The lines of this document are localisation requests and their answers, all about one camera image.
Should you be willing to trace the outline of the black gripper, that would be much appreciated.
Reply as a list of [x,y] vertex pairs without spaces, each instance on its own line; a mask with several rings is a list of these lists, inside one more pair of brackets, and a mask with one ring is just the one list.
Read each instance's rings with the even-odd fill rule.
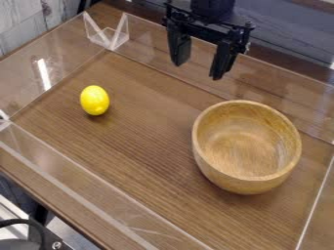
[[250,48],[254,24],[235,14],[237,0],[166,0],[163,25],[170,57],[181,66],[191,57],[193,37],[218,44],[209,76],[219,80],[238,53]]

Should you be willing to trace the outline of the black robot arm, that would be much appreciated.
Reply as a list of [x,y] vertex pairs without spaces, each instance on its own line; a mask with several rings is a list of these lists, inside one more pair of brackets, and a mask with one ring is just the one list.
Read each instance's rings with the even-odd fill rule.
[[219,80],[231,70],[238,54],[250,49],[254,24],[234,14],[237,0],[167,0],[163,25],[175,66],[189,61],[193,38],[217,45],[209,76]]

